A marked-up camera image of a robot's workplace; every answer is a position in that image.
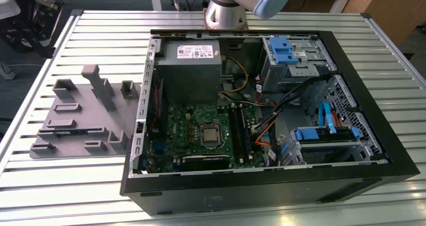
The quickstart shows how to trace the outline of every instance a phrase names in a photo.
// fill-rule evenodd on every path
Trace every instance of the motherboard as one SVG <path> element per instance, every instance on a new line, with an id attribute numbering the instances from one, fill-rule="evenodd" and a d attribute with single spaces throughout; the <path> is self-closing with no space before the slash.
<path id="1" fill-rule="evenodd" d="M 169 107 L 166 140 L 152 142 L 150 171 L 262 167 L 262 153 L 253 150 L 248 133 L 254 123 L 250 105 Z"/>

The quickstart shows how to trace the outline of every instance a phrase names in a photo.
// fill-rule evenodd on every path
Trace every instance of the green circuit board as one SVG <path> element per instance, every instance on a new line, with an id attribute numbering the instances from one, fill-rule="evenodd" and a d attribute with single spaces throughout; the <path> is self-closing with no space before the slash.
<path id="1" fill-rule="evenodd" d="M 244 107 L 246 125 L 254 124 L 252 106 Z M 201 129 L 218 128 L 220 145 L 205 147 L 201 144 Z M 172 172 L 172 160 L 176 157 L 196 154 L 221 154 L 229 156 L 229 168 L 262 167 L 262 153 L 253 152 L 248 162 L 233 159 L 232 135 L 228 122 L 228 106 L 193 106 L 168 109 L 166 141 L 164 156 L 156 159 L 160 172 Z"/>

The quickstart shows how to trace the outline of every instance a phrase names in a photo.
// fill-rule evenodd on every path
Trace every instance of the white label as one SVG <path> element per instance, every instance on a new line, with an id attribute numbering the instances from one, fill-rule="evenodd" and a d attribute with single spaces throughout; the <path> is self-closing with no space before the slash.
<path id="1" fill-rule="evenodd" d="M 254 85 L 256 92 L 261 93 L 261 85 Z"/>
<path id="2" fill-rule="evenodd" d="M 304 53 L 304 51 L 294 51 L 293 56 L 294 57 L 305 57 L 305 53 Z"/>
<path id="3" fill-rule="evenodd" d="M 213 58 L 212 45 L 180 45 L 177 59 Z"/>
<path id="4" fill-rule="evenodd" d="M 273 153 L 272 150 L 268 150 L 266 155 L 270 157 L 270 159 L 274 161 L 276 159 L 276 154 Z"/>

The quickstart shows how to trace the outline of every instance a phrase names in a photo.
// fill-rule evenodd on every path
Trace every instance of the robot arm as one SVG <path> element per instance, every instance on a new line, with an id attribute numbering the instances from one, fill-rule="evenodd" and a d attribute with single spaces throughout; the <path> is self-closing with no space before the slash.
<path id="1" fill-rule="evenodd" d="M 212 0 L 205 12 L 210 29 L 241 29 L 245 26 L 245 9 L 261 19 L 281 10 L 286 0 Z"/>

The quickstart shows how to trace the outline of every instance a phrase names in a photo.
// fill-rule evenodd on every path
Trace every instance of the aluminum table surface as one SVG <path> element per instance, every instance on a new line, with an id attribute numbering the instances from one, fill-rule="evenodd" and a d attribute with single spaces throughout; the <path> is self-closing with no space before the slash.
<path id="1" fill-rule="evenodd" d="M 421 172 L 351 200 L 321 205 L 148 216 L 118 195 L 124 157 L 33 160 L 29 147 L 53 102 L 51 84 L 98 64 L 110 83 L 141 82 L 149 29 L 202 29 L 201 12 L 85 11 L 70 16 L 0 144 L 0 225 L 423 225 L 426 224 L 424 80 L 372 20 L 357 14 L 248 15 L 249 29 L 329 30 Z"/>

